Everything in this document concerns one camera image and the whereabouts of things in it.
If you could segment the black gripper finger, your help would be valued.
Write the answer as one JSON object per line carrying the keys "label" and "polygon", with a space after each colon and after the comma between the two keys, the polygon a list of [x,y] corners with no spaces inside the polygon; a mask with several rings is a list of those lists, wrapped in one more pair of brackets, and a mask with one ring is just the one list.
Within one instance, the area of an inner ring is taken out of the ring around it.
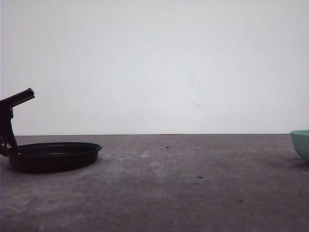
{"label": "black gripper finger", "polygon": [[0,107],[1,108],[13,108],[33,98],[35,98],[34,91],[31,88],[28,88],[22,92],[19,92],[15,95],[12,95],[6,99],[1,100]]}

